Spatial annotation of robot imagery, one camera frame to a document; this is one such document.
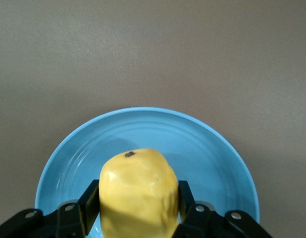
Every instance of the yellow object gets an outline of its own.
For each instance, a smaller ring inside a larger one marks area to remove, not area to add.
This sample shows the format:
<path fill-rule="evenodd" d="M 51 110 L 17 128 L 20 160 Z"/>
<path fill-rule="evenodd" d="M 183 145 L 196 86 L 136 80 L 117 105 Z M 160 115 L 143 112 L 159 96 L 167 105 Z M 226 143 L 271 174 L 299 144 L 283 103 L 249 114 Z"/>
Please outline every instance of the yellow object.
<path fill-rule="evenodd" d="M 154 149 L 118 154 L 102 168 L 100 219 L 104 238 L 171 238 L 178 225 L 178 182 Z"/>

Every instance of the plate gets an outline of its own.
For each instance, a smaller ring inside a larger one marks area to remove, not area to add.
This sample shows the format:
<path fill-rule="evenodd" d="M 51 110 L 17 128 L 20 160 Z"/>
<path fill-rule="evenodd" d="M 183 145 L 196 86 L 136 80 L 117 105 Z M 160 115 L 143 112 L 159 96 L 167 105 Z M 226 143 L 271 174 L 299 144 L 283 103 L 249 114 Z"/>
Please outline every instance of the plate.
<path fill-rule="evenodd" d="M 100 115 L 69 134 L 49 158 L 37 188 L 35 207 L 44 215 L 78 199 L 104 163 L 119 153 L 153 148 L 179 180 L 187 180 L 196 201 L 211 203 L 223 216 L 243 210 L 259 222 L 251 174 L 233 146 L 202 121 L 164 108 L 134 107 Z M 103 237 L 99 216 L 88 235 Z"/>

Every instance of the yellow fruit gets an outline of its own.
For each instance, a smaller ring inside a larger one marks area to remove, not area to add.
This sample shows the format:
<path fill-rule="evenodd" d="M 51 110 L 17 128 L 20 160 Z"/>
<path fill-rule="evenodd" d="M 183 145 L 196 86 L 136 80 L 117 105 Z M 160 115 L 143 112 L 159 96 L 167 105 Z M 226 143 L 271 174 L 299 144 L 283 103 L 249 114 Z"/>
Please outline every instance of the yellow fruit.
<path fill-rule="evenodd" d="M 102 168 L 100 219 L 104 238 L 171 238 L 178 225 L 178 182 L 154 149 L 118 154 Z"/>

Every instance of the silver screw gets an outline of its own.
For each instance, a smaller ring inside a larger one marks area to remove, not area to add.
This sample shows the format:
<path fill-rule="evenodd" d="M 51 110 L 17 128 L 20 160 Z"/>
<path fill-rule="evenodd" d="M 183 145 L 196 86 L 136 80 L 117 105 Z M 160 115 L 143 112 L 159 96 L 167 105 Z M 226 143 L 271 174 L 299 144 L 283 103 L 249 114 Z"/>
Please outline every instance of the silver screw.
<path fill-rule="evenodd" d="M 34 212 L 29 212 L 29 213 L 27 213 L 24 217 L 25 217 L 25 218 L 31 218 L 31 217 L 34 217 L 35 214 L 36 214 L 36 211 L 34 211 Z"/>
<path fill-rule="evenodd" d="M 204 211 L 204 207 L 201 206 L 201 205 L 197 205 L 197 206 L 195 207 L 195 209 L 196 209 L 196 211 L 198 211 L 198 212 L 203 212 L 203 211 Z"/>
<path fill-rule="evenodd" d="M 237 212 L 231 213 L 231 217 L 236 220 L 240 220 L 242 218 L 242 216 Z"/>
<path fill-rule="evenodd" d="M 74 208 L 74 204 L 71 204 L 71 205 L 68 205 L 68 206 L 66 206 L 65 207 L 65 211 L 70 211 L 70 210 L 72 210 L 73 208 Z"/>

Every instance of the wrinkled fruit skin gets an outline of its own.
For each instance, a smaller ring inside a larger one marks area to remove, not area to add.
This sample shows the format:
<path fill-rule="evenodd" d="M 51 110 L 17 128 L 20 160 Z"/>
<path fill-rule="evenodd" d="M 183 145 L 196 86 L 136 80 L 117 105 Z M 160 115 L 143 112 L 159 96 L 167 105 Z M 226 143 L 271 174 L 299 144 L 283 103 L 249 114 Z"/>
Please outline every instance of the wrinkled fruit skin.
<path fill-rule="evenodd" d="M 102 168 L 100 218 L 104 238 L 171 238 L 178 225 L 178 182 L 154 149 L 127 151 Z"/>

